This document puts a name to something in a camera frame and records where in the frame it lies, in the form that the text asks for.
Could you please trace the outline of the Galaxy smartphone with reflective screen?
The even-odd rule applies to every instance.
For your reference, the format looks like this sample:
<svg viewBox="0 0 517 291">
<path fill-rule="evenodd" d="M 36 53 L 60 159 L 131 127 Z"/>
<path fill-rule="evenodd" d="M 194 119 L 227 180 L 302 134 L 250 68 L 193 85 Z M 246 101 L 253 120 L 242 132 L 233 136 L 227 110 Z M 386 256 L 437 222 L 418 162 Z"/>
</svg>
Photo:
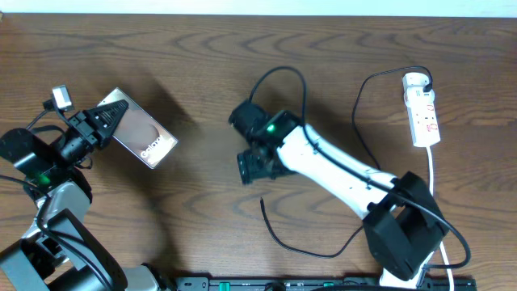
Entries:
<svg viewBox="0 0 517 291">
<path fill-rule="evenodd" d="M 173 151 L 178 144 L 178 139 L 120 88 L 114 89 L 107 95 L 98 107 L 120 100 L 128 102 L 128 109 L 113 137 L 147 167 L 155 169 Z"/>
</svg>

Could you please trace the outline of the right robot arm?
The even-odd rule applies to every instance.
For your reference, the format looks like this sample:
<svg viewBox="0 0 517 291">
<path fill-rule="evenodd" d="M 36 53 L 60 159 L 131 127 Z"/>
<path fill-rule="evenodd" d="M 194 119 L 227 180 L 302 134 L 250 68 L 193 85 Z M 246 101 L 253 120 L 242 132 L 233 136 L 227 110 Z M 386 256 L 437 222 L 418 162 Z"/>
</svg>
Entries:
<svg viewBox="0 0 517 291">
<path fill-rule="evenodd" d="M 229 123 L 249 145 L 237 155 L 244 184 L 293 174 L 311 179 L 363 222 L 368 249 L 383 268 L 380 285 L 412 289 L 422 284 L 448 228 L 419 176 L 407 172 L 398 178 L 358 161 L 290 111 L 272 116 L 245 101 Z"/>
</svg>

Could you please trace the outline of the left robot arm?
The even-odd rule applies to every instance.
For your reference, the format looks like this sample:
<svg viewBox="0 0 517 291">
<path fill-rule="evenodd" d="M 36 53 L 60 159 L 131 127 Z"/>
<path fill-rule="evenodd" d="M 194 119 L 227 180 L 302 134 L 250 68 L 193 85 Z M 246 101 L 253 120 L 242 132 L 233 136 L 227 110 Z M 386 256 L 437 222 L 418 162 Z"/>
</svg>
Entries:
<svg viewBox="0 0 517 291">
<path fill-rule="evenodd" d="M 108 145 L 127 110 L 122 100 L 78 112 L 51 144 L 37 136 L 51 125 L 2 136 L 1 156 L 24 173 L 18 183 L 37 207 L 27 232 L 1 253 L 17 290 L 174 289 L 148 264 L 122 268 L 83 224 L 92 203 L 83 162 Z"/>
</svg>

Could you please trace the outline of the white USB charger plug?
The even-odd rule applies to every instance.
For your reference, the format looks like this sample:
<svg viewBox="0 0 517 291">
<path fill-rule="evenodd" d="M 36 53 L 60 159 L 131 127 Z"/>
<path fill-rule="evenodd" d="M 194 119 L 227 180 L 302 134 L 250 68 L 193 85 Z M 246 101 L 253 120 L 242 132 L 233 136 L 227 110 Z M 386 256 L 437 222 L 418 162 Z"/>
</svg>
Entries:
<svg viewBox="0 0 517 291">
<path fill-rule="evenodd" d="M 418 72 L 410 72 L 404 75 L 402 78 L 402 85 L 404 91 L 406 91 L 408 88 L 412 86 L 420 86 L 425 87 L 429 84 L 429 77 L 425 74 L 418 73 Z"/>
</svg>

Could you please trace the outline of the white power strip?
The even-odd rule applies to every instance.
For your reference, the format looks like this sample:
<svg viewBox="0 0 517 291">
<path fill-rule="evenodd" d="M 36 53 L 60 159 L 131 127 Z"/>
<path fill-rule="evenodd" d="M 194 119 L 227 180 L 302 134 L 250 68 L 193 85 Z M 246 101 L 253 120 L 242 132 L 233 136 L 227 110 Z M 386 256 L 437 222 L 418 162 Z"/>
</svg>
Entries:
<svg viewBox="0 0 517 291">
<path fill-rule="evenodd" d="M 435 111 L 435 92 L 424 92 L 422 86 L 410 86 L 404 94 L 413 146 L 430 147 L 440 142 Z"/>
</svg>

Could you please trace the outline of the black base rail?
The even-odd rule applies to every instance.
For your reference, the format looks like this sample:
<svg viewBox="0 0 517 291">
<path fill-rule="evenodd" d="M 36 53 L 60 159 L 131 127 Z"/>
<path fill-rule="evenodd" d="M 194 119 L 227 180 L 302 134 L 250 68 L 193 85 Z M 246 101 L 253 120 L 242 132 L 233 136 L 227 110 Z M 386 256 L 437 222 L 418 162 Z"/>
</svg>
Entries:
<svg viewBox="0 0 517 291">
<path fill-rule="evenodd" d="M 310 291 L 325 290 L 385 290 L 396 288 L 402 290 L 455 290 L 477 291 L 477 282 L 473 278 L 449 280 L 430 276 L 403 281 L 391 275 L 345 276 L 345 277 L 219 277 L 203 276 L 176 277 L 172 280 L 180 291 Z"/>
</svg>

